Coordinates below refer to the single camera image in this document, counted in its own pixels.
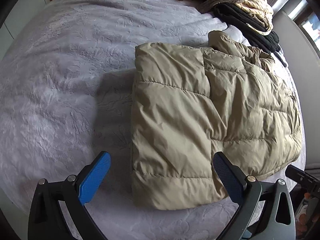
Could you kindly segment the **window with dark frame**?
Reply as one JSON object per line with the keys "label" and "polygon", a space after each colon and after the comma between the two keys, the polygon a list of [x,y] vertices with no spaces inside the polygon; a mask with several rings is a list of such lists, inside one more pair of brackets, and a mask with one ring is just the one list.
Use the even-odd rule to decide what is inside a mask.
{"label": "window with dark frame", "polygon": [[294,22],[306,36],[319,57],[319,19],[312,8],[309,5],[304,7],[295,17]]}

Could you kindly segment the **beige puffer jacket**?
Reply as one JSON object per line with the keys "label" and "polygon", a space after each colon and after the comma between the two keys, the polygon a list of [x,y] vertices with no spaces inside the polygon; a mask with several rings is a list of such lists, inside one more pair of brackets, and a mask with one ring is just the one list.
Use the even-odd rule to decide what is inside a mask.
{"label": "beige puffer jacket", "polygon": [[226,198],[212,165],[216,152],[260,180],[301,153],[298,101],[273,57],[222,31],[208,39],[202,48],[136,48],[131,131],[138,206],[181,210]]}

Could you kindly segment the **lavender embossed bedspread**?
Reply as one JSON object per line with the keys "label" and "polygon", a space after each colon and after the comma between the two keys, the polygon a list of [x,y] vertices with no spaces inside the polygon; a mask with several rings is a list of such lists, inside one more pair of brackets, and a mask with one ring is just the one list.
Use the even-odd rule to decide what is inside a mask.
{"label": "lavender embossed bedspread", "polygon": [[236,211],[226,198],[180,211],[132,201],[131,104],[135,48],[206,46],[238,29],[194,1],[53,0],[1,62],[1,188],[29,213],[37,182],[77,174],[102,150],[112,165],[87,209],[109,239],[215,239]]}

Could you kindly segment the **black folded garment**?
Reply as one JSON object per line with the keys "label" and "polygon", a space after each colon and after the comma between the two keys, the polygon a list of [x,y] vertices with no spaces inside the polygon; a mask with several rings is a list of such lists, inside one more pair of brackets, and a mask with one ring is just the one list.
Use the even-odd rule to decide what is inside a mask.
{"label": "black folded garment", "polygon": [[276,32],[272,30],[268,35],[261,35],[258,31],[264,32],[264,28],[259,22],[232,3],[217,4],[213,6],[212,12],[215,17],[238,28],[250,45],[268,54],[273,53],[284,67],[289,66],[279,45],[279,36]]}

